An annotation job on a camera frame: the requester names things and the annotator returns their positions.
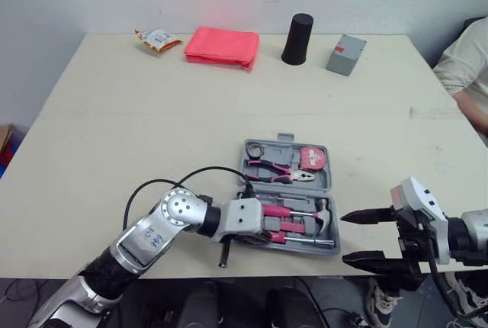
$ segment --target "red towel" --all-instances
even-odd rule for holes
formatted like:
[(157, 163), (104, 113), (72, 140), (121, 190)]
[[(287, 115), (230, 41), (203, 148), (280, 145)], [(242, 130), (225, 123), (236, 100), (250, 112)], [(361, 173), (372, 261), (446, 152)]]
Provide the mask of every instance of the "red towel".
[(259, 35), (252, 32), (226, 31), (200, 27), (185, 48), (191, 63), (223, 63), (252, 70)]

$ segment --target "gray tool case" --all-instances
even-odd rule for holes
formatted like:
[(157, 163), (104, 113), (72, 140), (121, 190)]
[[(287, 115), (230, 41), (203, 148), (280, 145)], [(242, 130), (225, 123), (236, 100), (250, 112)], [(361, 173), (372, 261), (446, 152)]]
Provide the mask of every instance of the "gray tool case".
[(278, 134), (278, 141), (246, 140), (244, 147), (242, 148), (241, 171), (244, 174), (259, 177), (272, 177), (276, 174), (267, 169), (256, 168), (255, 166), (249, 166), (247, 164), (247, 161), (250, 160), (246, 152), (248, 143), (259, 143), (263, 146), (264, 153), (260, 157), (260, 160), (268, 160), (276, 164), (289, 165), (293, 170), (299, 169), (300, 148), (302, 147), (315, 147), (321, 149), (326, 154), (325, 167), (312, 172), (316, 176), (312, 181), (293, 181), (291, 184), (282, 184), (251, 180), (251, 183), (254, 187), (256, 197), (262, 204), (273, 204), (293, 209), (293, 211), (314, 213), (322, 211), (324, 203), (319, 200), (325, 200), (325, 209), (328, 211), (329, 223), (322, 231), (320, 231), (320, 222), (317, 222), (315, 218), (310, 216), (270, 217), (264, 216), (263, 214), (263, 226), (265, 230), (276, 231), (277, 228), (278, 230), (280, 229), (281, 221), (301, 223), (304, 225), (304, 234), (286, 232), (286, 237), (333, 240), (335, 245), (328, 246), (287, 240), (285, 244), (267, 243), (259, 246), (262, 248), (280, 249), (307, 254), (338, 254), (340, 252), (339, 228), (334, 200), (328, 193), (332, 186), (332, 177), (327, 148), (324, 146), (294, 143), (294, 135), (291, 133)]

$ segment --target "pink screwdriver handle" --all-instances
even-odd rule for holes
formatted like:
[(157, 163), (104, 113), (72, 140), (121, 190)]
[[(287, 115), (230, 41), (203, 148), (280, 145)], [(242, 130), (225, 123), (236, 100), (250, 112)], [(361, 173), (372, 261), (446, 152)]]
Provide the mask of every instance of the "pink screwdriver handle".
[(270, 231), (269, 233), (271, 234), (272, 243), (280, 243), (280, 244), (286, 243), (284, 233), (275, 233), (274, 231)]
[(291, 223), (290, 221), (281, 221), (280, 230), (289, 231), (291, 233), (305, 234), (305, 225), (302, 223)]
[(291, 210), (282, 206), (275, 206), (273, 204), (263, 204), (262, 205), (265, 216), (274, 217), (290, 217)]

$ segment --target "tool case latch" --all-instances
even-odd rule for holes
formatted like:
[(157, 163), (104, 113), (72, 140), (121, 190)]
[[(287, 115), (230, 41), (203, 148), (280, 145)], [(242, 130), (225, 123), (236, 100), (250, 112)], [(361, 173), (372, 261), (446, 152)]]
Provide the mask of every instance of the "tool case latch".
[(278, 133), (278, 141), (283, 141), (284, 143), (293, 143), (295, 141), (294, 133)]

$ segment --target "black cup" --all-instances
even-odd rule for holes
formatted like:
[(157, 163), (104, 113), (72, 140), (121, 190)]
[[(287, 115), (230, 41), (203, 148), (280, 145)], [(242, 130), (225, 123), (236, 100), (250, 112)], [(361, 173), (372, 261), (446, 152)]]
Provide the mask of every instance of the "black cup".
[(307, 59), (308, 40), (312, 32), (313, 17), (308, 14), (295, 14), (291, 20), (287, 44), (281, 59), (288, 65), (301, 65)]

